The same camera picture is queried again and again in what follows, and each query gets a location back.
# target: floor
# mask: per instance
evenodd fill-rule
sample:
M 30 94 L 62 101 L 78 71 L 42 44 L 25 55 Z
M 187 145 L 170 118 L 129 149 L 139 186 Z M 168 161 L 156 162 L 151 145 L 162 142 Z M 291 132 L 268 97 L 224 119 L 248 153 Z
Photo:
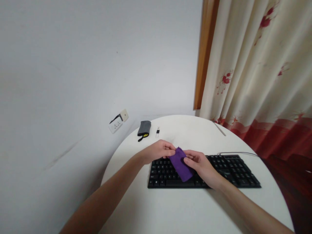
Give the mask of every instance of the floor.
M 312 233 L 312 159 L 292 155 L 287 161 L 263 159 L 287 203 L 296 234 Z

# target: keyboard cable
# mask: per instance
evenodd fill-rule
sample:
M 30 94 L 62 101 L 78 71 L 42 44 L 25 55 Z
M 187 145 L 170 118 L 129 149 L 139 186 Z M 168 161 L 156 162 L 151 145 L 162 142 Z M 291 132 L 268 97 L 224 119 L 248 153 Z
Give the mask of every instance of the keyboard cable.
M 249 152 L 221 152 L 221 153 L 218 153 L 218 155 L 221 155 L 222 153 L 244 153 L 244 154 L 251 154 L 252 156 L 257 156 L 258 158 L 260 158 L 259 155 L 254 154 L 254 153 L 249 153 Z

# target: wooden door frame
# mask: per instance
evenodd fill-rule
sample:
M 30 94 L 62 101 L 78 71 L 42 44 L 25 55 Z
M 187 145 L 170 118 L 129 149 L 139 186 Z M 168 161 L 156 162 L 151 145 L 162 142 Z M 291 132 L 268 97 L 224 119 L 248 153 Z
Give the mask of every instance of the wooden door frame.
M 202 3 L 201 35 L 197 63 L 194 110 L 201 108 L 219 1 L 220 0 L 203 0 Z

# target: gray pouch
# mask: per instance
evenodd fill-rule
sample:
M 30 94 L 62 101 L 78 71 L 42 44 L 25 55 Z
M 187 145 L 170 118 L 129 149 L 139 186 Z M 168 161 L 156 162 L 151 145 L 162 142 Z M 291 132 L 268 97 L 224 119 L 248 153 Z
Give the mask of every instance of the gray pouch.
M 148 120 L 145 121 L 141 121 L 141 125 L 139 128 L 139 131 L 137 132 L 137 135 L 139 137 L 141 137 L 138 142 L 140 142 L 143 138 L 148 137 L 150 134 L 150 126 L 151 126 L 151 122 Z

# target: floral curtain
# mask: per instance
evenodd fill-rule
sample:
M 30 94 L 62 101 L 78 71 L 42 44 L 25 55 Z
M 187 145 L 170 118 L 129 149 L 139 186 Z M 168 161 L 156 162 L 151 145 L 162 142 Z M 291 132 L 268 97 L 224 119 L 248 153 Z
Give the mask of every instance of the floral curtain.
M 311 9 L 311 0 L 220 0 L 200 117 L 262 158 L 312 158 Z

